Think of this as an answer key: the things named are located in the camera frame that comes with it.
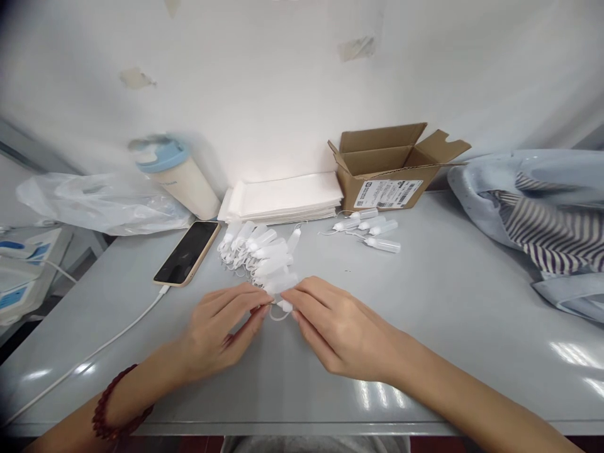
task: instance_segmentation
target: shipping label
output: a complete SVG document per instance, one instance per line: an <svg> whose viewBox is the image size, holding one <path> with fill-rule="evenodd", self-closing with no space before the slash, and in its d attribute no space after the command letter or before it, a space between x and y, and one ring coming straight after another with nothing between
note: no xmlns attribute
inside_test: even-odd
<svg viewBox="0 0 604 453"><path fill-rule="evenodd" d="M402 208L413 194L419 189L423 181L373 179L366 181L361 187L355 208Z"/></svg>

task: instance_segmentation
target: red bead bracelet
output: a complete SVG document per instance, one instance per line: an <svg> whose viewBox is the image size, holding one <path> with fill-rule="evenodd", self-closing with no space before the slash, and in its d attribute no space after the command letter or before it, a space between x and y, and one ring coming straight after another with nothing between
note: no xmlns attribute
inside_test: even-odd
<svg viewBox="0 0 604 453"><path fill-rule="evenodd" d="M101 395L101 399L99 400L96 409L94 410L94 417L92 418L92 427L96 432L96 437L100 437L101 439L116 440L121 436L128 436L134 431L136 431L137 428L149 416L149 414L153 412L153 406L148 407L147 409L145 409L142 415L139 415L122 428L112 428L107 425L105 413L107 410L107 402L109 401L109 397L113 393L115 386L122 380L122 378L126 376L130 371L134 370L134 368L136 367L137 364L134 364L119 373Z"/></svg>

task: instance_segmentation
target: cardboard box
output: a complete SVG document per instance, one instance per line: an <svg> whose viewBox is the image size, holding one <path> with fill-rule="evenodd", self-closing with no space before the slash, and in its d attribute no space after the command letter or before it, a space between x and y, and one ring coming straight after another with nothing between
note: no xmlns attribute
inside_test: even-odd
<svg viewBox="0 0 604 453"><path fill-rule="evenodd" d="M462 165L448 162L471 146L462 140L447 142L449 134L442 130L417 143L426 126L343 132L340 149L327 142L338 164L342 209L412 208L440 168Z"/></svg>

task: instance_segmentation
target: tape residue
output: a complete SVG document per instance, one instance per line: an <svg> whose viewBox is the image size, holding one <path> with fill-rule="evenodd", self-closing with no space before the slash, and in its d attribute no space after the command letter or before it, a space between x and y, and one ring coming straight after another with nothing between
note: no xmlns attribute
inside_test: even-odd
<svg viewBox="0 0 604 453"><path fill-rule="evenodd" d="M176 11L181 7L181 0L164 0L165 7L172 19L176 17Z"/></svg>
<svg viewBox="0 0 604 453"><path fill-rule="evenodd" d="M141 89L157 84L151 77L142 72L138 66L120 72L120 80L130 89Z"/></svg>
<svg viewBox="0 0 604 453"><path fill-rule="evenodd" d="M340 55L340 61L342 61L342 63L361 58L369 58L375 51L376 39L373 36L365 36L361 39L338 44L338 54Z"/></svg>

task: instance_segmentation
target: stack of white paper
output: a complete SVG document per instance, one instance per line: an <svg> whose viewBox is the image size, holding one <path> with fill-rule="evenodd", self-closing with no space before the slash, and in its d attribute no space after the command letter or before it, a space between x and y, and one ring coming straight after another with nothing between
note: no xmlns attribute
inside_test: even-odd
<svg viewBox="0 0 604 453"><path fill-rule="evenodd" d="M334 217L342 201L335 173L317 173L278 181L238 182L229 189L218 220L275 225Z"/></svg>

